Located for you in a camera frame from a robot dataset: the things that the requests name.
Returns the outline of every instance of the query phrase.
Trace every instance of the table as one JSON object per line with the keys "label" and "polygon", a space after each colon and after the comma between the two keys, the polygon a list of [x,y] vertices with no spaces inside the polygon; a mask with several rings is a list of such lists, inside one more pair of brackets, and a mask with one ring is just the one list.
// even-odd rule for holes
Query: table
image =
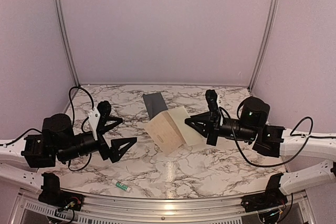
{"label": "table", "polygon": [[[60,177],[61,187],[85,193],[133,198],[207,198],[251,193],[264,190],[269,177],[284,172],[283,166],[257,168],[241,157],[234,141],[219,138],[217,146],[206,144],[181,146],[169,156],[163,155],[143,129],[149,118],[142,95],[161,92],[169,109],[185,106],[189,115],[208,111],[205,91],[215,89],[223,106],[235,118],[236,108],[249,96],[247,89],[209,86],[83,86],[93,96],[95,105],[108,100],[112,115],[124,123],[105,134],[108,144],[112,138],[138,137],[138,142],[112,164],[94,153],[90,165],[79,172],[71,172],[67,165],[57,162],[56,167],[41,169]],[[80,133],[82,121],[90,110],[87,95],[78,91],[74,100],[75,134]],[[279,163],[281,159],[263,157],[251,150],[252,145],[240,144],[245,155],[258,164]],[[72,161],[71,168],[82,167],[87,157]],[[116,179],[132,188],[122,191],[111,182]]]}

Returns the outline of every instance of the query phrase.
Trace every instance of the marble vein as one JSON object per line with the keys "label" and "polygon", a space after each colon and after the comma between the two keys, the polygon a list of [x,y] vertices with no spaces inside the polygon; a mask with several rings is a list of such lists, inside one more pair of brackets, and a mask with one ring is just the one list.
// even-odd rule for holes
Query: marble vein
{"label": "marble vein", "polygon": [[[111,139],[138,137],[138,142],[112,164],[103,161],[99,153],[94,153],[90,165],[80,171],[71,172],[67,165],[57,162],[56,167],[42,169],[54,172],[60,177],[63,188],[93,194],[136,198],[204,198],[237,195],[263,190],[269,177],[284,172],[284,167],[257,168],[248,165],[239,154],[233,141],[220,138],[217,146],[205,143],[192,147],[181,146],[169,156],[146,134],[143,126],[148,115],[142,95],[162,92],[169,109],[185,106],[188,113],[198,114],[207,111],[205,86],[86,86],[96,105],[108,100],[112,105],[112,115],[124,119],[124,123],[105,135],[108,144]],[[249,96],[246,89],[215,87],[221,97],[222,106],[235,117],[240,102]],[[80,133],[81,122],[90,109],[90,100],[79,91],[73,100],[75,105],[75,133]],[[240,144],[245,155],[258,164],[274,164],[281,160],[260,156],[251,146]],[[87,157],[72,161],[73,169],[79,168]],[[130,186],[126,193],[111,183],[112,179]]]}

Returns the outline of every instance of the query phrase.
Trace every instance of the marble tabletop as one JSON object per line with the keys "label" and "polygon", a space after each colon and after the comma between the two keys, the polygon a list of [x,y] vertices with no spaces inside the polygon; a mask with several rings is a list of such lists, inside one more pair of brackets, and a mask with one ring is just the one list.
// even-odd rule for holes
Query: marble tabletop
{"label": "marble tabletop", "polygon": [[[134,198],[205,198],[237,195],[264,190],[269,177],[284,172],[283,166],[257,168],[241,157],[234,141],[219,138],[217,146],[205,144],[181,146],[165,156],[143,129],[149,121],[142,99],[143,94],[161,92],[169,109],[185,106],[189,115],[208,111],[205,91],[213,88],[221,97],[223,106],[232,117],[240,102],[249,96],[247,89],[207,86],[84,86],[93,96],[95,105],[108,100],[112,115],[124,123],[105,134],[108,144],[112,138],[138,137],[138,142],[117,163],[103,161],[98,152],[84,170],[71,172],[67,165],[57,162],[56,167],[41,169],[60,177],[61,187],[86,193]],[[74,132],[90,110],[90,100],[79,91],[74,100]],[[279,158],[263,157],[251,150],[252,145],[240,144],[245,155],[258,164],[279,163]],[[71,168],[80,168],[88,157],[74,159]],[[132,188],[130,193],[117,188],[116,179]]]}

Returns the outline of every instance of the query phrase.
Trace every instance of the white marble surface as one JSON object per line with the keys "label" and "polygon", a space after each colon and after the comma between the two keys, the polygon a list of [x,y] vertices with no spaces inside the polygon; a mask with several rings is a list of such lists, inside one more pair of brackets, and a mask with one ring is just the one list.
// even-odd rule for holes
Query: white marble surface
{"label": "white marble surface", "polygon": [[[239,154],[234,141],[219,138],[217,146],[205,143],[193,147],[181,146],[170,156],[164,156],[146,134],[143,126],[148,115],[142,94],[162,92],[169,109],[185,106],[189,114],[208,110],[205,86],[86,86],[93,96],[95,105],[108,100],[112,105],[112,115],[124,119],[124,123],[105,135],[110,139],[137,136],[138,142],[112,164],[103,161],[99,153],[94,153],[90,165],[80,171],[71,172],[67,165],[57,162],[56,167],[42,169],[54,172],[60,177],[63,188],[87,193],[136,198],[204,198],[236,195],[264,190],[269,177],[284,172],[284,167],[256,168],[248,165]],[[249,93],[243,88],[215,87],[222,96],[222,106],[232,117],[236,108]],[[75,99],[75,133],[80,133],[82,120],[90,109],[90,100],[82,91]],[[240,144],[246,156],[259,164],[279,163],[278,158],[266,158],[251,150],[251,146]],[[80,168],[87,157],[72,161],[72,169]],[[126,193],[111,183],[119,180],[130,186]]]}

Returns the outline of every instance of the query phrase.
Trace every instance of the paper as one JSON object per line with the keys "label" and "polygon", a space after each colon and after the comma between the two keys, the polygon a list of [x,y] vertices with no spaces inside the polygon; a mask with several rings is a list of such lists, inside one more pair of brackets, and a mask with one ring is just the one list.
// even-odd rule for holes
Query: paper
{"label": "paper", "polygon": [[144,129],[165,155],[171,154],[185,143],[168,111],[160,112]]}
{"label": "paper", "polygon": [[184,123],[186,118],[190,118],[185,107],[168,110],[168,113],[188,146],[202,144],[204,142],[202,135]]}

